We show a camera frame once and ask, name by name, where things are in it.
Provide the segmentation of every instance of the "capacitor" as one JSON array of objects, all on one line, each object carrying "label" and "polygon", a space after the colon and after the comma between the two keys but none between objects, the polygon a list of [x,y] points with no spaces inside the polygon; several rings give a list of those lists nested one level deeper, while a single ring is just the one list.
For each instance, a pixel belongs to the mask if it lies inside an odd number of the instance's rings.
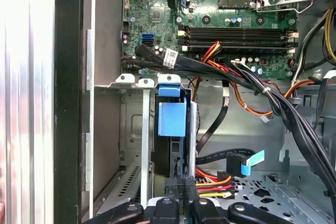
[{"label": "capacitor", "polygon": [[191,0],[185,0],[186,5],[190,5]]},{"label": "capacitor", "polygon": [[130,37],[128,37],[126,34],[122,35],[122,39],[130,40]]}]

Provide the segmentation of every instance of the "side panel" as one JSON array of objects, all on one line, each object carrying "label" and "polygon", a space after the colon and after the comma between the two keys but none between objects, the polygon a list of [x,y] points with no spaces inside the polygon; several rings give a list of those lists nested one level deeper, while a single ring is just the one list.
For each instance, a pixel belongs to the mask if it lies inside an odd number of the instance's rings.
[{"label": "side panel", "polygon": [[3,223],[54,223],[55,0],[0,0]]}]

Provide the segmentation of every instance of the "blue cable clip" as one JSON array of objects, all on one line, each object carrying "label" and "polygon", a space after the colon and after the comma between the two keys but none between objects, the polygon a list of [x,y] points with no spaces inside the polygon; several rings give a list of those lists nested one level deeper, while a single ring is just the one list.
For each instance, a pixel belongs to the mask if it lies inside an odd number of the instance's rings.
[{"label": "blue cable clip", "polygon": [[265,150],[258,152],[246,160],[246,165],[241,165],[241,172],[244,176],[251,175],[251,167],[265,160]]}]

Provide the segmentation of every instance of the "blue plastic tab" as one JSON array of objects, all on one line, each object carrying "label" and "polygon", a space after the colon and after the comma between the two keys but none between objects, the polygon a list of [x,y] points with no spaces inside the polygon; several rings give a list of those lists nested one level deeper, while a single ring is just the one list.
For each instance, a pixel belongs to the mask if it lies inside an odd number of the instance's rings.
[{"label": "blue plastic tab", "polygon": [[187,103],[159,103],[159,136],[185,137]]},{"label": "blue plastic tab", "polygon": [[265,160],[265,150],[258,152],[251,156],[247,161],[246,165],[241,165],[241,172],[245,176],[251,175],[251,167],[259,164],[260,162]]},{"label": "blue plastic tab", "polygon": [[179,84],[161,84],[158,95],[160,97],[180,97],[181,85]]}]

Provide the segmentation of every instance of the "black wire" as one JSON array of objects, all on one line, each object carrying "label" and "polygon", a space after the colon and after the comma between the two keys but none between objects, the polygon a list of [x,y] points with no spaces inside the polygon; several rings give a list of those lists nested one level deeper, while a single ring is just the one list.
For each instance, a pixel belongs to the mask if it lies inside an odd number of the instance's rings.
[{"label": "black wire", "polygon": [[312,70],[312,69],[314,69],[314,68],[317,68],[317,67],[323,65],[323,64],[326,63],[326,62],[328,62],[328,61],[327,61],[326,59],[323,59],[323,60],[321,60],[321,61],[315,63],[314,65],[311,65],[311,66],[309,66],[309,67],[304,68],[303,71],[306,72],[306,71]]},{"label": "black wire", "polygon": [[[229,87],[229,83],[227,81],[222,81],[223,89]],[[205,132],[205,134],[201,137],[200,141],[196,144],[196,151],[199,153],[206,142],[210,139],[210,137],[215,133],[218,127],[223,122],[229,106],[229,97],[223,96],[222,108],[219,112],[216,120],[212,123],[210,128]]]},{"label": "black wire", "polygon": [[316,129],[317,124],[322,114],[324,101],[326,100],[326,96],[327,96],[328,81],[329,81],[328,78],[323,78],[320,84],[320,89],[319,89],[319,94],[317,97],[317,104],[316,104],[316,117],[315,117],[315,124],[313,127],[314,130]]},{"label": "black wire", "polygon": [[226,159],[228,153],[235,153],[235,154],[240,154],[244,156],[252,156],[256,154],[255,151],[250,150],[250,149],[244,149],[244,148],[228,149],[228,150],[211,153],[203,157],[198,157],[196,158],[196,165],[205,165],[205,164],[209,164],[209,163],[212,163],[218,160]]}]

